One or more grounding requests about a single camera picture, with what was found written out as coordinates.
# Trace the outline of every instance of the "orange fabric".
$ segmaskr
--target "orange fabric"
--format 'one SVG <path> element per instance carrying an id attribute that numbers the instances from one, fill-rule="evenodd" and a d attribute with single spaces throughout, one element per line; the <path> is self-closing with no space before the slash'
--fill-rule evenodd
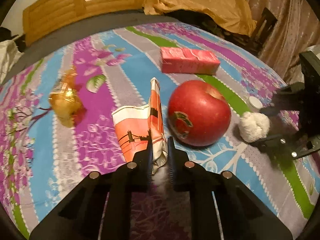
<path id="1" fill-rule="evenodd" d="M 145 0 L 144 12 L 159 15 L 179 9 L 202 12 L 216 24 L 233 33 L 251 35 L 256 21 L 247 0 Z"/>

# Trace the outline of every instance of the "white plush toy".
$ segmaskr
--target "white plush toy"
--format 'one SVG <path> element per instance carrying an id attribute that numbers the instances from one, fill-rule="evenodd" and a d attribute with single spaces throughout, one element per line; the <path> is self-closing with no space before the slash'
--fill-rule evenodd
<path id="1" fill-rule="evenodd" d="M 270 120 L 264 114 L 245 112 L 240 118 L 240 135 L 248 143 L 267 137 L 269 129 Z"/>

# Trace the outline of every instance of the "black mount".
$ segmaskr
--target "black mount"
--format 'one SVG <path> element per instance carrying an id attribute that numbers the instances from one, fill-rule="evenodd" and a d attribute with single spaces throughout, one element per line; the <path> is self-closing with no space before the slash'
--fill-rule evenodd
<path id="1" fill-rule="evenodd" d="M 192 240 L 220 239 L 214 193 L 225 240 L 292 240 L 289 229 L 232 172 L 206 171 L 168 138 L 175 191 L 189 191 Z"/>
<path id="2" fill-rule="evenodd" d="M 260 110 L 275 116 L 280 110 L 299 111 L 299 131 L 295 134 L 276 134 L 252 143 L 261 152 L 276 149 L 293 159 L 320 150 L 320 60 L 311 51 L 299 54 L 305 83 L 297 82 L 274 92 L 271 106 Z"/>
<path id="3" fill-rule="evenodd" d="M 149 141 L 116 171 L 92 171 L 36 226 L 30 240 L 97 240 L 99 234 L 103 240 L 129 239 L 131 193 L 146 192 L 151 173 Z"/>

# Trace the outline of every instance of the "curtain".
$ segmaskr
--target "curtain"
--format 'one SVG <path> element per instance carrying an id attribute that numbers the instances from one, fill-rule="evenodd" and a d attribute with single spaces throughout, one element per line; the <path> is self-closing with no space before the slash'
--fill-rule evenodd
<path id="1" fill-rule="evenodd" d="M 267 7 L 278 22 L 259 58 L 285 82 L 300 76 L 299 53 L 320 44 L 320 23 L 306 0 L 247 0 L 252 18 L 259 20 Z"/>

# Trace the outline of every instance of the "white container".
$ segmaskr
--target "white container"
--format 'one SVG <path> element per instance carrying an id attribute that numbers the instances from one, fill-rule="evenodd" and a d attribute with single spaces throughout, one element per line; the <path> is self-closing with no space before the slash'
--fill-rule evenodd
<path id="1" fill-rule="evenodd" d="M 263 108 L 262 103 L 259 99 L 250 96 L 247 100 L 247 106 L 250 108 L 252 112 L 258 113 L 261 108 Z"/>

